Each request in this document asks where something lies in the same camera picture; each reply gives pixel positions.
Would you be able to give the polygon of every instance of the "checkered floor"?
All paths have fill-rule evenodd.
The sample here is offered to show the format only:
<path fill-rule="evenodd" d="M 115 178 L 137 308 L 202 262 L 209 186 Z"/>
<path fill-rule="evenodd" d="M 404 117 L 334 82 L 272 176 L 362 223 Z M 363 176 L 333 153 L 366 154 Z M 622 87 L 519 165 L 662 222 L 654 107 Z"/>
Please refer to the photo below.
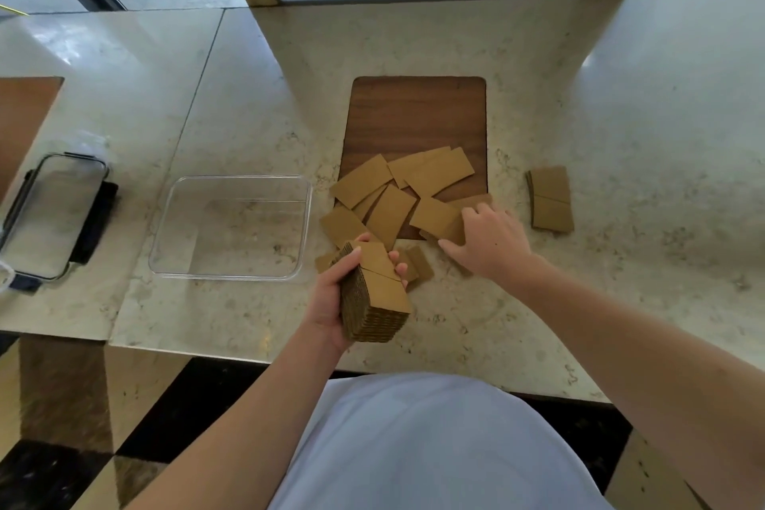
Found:
<path fill-rule="evenodd" d="M 263 370 L 0 333 L 0 508 L 124 508 Z M 521 397 L 566 439 L 617 510 L 700 509 L 616 409 Z"/>

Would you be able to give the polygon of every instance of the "right hand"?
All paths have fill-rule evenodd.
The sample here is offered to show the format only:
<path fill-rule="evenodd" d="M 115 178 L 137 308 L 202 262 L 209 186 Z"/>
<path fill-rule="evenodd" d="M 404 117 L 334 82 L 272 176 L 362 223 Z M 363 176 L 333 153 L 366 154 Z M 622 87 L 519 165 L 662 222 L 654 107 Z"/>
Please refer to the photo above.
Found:
<path fill-rule="evenodd" d="M 438 245 L 470 272 L 488 278 L 517 296 L 544 266 L 549 266 L 531 250 L 518 218 L 507 210 L 479 204 L 478 211 L 463 208 L 465 244 L 449 240 Z"/>

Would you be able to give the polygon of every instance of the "person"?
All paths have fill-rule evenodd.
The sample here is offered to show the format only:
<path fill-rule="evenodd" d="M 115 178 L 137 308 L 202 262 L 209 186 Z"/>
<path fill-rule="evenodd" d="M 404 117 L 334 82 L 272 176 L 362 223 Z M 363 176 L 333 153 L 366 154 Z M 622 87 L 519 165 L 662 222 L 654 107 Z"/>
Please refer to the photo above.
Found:
<path fill-rule="evenodd" d="M 765 507 L 765 373 L 561 273 L 510 213 L 462 214 L 466 244 L 440 241 L 446 254 L 535 312 L 712 508 Z M 610 508 L 563 439 L 499 389 L 426 373 L 328 381 L 350 347 L 338 283 L 359 255 L 320 274 L 273 364 L 130 510 Z"/>

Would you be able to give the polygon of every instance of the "left hand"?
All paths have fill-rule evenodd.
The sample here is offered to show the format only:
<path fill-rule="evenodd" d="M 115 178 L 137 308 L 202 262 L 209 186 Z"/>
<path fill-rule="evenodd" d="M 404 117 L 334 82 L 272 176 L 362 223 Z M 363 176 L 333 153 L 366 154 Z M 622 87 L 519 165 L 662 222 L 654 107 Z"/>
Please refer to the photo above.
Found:
<path fill-rule="evenodd" d="M 369 234 L 362 234 L 357 238 L 362 242 L 369 241 Z M 396 264 L 396 273 L 403 276 L 406 273 L 406 264 L 398 263 L 398 252 L 388 253 L 392 263 Z M 345 352 L 353 344 L 343 335 L 343 323 L 339 318 L 339 282 L 361 262 L 361 249 L 357 248 L 338 263 L 329 267 L 319 275 L 316 280 L 314 292 L 305 310 L 303 323 L 317 326 L 320 331 L 326 333 L 330 342 L 336 346 L 340 353 Z M 406 280 L 401 284 L 406 288 Z"/>

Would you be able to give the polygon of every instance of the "white shirt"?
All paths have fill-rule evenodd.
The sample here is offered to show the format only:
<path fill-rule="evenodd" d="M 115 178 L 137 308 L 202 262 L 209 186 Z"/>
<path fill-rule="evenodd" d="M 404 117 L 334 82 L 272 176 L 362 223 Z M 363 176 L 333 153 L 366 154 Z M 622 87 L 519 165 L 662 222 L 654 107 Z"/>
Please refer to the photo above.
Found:
<path fill-rule="evenodd" d="M 481 381 L 415 373 L 329 381 L 269 508 L 611 506 L 523 401 Z"/>

